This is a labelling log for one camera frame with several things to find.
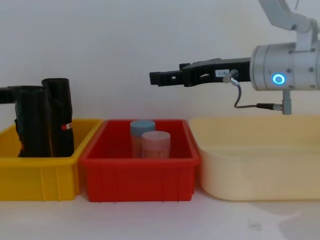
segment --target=black cylindrical object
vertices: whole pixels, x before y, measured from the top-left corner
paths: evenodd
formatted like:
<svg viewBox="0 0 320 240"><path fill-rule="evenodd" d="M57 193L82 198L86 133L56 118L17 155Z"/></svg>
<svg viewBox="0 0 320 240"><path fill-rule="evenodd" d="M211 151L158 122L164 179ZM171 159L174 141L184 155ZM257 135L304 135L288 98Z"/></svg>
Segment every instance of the black cylindrical object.
<svg viewBox="0 0 320 240"><path fill-rule="evenodd" d="M72 103L67 78L42 80L49 106L49 125L52 156L70 157L75 150L72 129Z"/></svg>
<svg viewBox="0 0 320 240"><path fill-rule="evenodd" d="M9 88L15 98L15 124L21 141L19 157L51 157L45 88L42 86Z"/></svg>
<svg viewBox="0 0 320 240"><path fill-rule="evenodd" d="M0 87L0 104L14 104L16 98L10 87Z"/></svg>

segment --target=cream plastic tub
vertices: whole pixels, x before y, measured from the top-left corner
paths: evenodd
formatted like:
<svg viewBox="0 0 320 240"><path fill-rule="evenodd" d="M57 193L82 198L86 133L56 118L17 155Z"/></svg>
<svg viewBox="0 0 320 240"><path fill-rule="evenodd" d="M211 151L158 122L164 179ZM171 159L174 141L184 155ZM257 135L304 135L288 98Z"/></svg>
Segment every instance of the cream plastic tub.
<svg viewBox="0 0 320 240"><path fill-rule="evenodd" d="M201 186L231 201L320 200L320 116L193 118Z"/></svg>

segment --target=cup lid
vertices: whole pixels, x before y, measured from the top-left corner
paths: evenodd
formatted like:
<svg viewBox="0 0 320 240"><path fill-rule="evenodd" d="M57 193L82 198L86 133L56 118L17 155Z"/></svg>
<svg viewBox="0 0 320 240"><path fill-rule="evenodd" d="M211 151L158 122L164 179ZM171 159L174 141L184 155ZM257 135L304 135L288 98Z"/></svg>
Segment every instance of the cup lid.
<svg viewBox="0 0 320 240"><path fill-rule="evenodd" d="M142 149L149 151L169 150L171 135L166 131L148 131L142 134Z"/></svg>
<svg viewBox="0 0 320 240"><path fill-rule="evenodd" d="M130 134L141 137L143 133L156 130L156 123L151 120L136 120L130 123Z"/></svg>

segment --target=red plastic bin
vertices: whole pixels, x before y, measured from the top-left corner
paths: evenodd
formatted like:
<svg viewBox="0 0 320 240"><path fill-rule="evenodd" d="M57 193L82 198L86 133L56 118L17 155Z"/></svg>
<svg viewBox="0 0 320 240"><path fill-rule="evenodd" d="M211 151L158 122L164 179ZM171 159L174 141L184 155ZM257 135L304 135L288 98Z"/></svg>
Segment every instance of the red plastic bin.
<svg viewBox="0 0 320 240"><path fill-rule="evenodd" d="M190 201L200 155L185 120L154 120L171 134L168 159L132 158L130 122L107 120L80 158L90 202Z"/></svg>

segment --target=red label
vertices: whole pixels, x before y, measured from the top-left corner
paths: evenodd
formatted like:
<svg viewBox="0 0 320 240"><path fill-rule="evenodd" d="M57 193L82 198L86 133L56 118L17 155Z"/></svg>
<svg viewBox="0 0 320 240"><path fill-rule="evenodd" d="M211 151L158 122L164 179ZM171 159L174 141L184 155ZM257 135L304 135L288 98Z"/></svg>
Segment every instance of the red label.
<svg viewBox="0 0 320 240"><path fill-rule="evenodd" d="M71 122L71 123L67 123L67 124L63 124L63 125L61 126L61 129L62 129L63 131L68 130L68 129L72 129L72 122Z"/></svg>

